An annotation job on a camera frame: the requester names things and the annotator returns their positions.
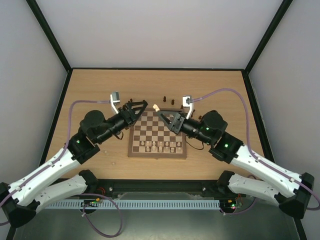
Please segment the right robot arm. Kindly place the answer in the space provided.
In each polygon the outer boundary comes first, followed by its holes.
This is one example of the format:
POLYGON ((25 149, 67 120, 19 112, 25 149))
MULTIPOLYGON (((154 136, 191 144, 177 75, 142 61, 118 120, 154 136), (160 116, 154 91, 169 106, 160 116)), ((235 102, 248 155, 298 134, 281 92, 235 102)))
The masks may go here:
POLYGON ((268 201, 285 214, 303 219, 308 209, 314 176, 299 174, 276 165, 257 154, 238 138, 226 132, 228 126, 215 110, 207 112, 200 121, 182 111, 158 110, 157 115, 173 133, 184 133, 210 147, 209 153, 217 160, 245 169, 256 179, 224 171, 218 179, 218 191, 250 195, 268 201))

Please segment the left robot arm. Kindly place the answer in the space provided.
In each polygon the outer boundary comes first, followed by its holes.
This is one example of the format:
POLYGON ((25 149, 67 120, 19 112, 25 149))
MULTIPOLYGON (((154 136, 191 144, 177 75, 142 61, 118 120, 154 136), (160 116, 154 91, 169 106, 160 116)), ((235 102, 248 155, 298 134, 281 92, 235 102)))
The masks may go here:
POLYGON ((108 119, 99 110, 91 110, 79 123, 75 135, 67 132, 67 140, 50 160, 27 176, 10 184, 0 184, 0 207, 7 223, 19 228, 30 222, 48 205, 74 195, 94 192, 98 180, 90 170, 83 170, 69 180, 54 183, 65 173, 79 167, 96 155, 99 145, 118 138, 140 118, 148 103, 145 100, 125 103, 113 108, 108 119))

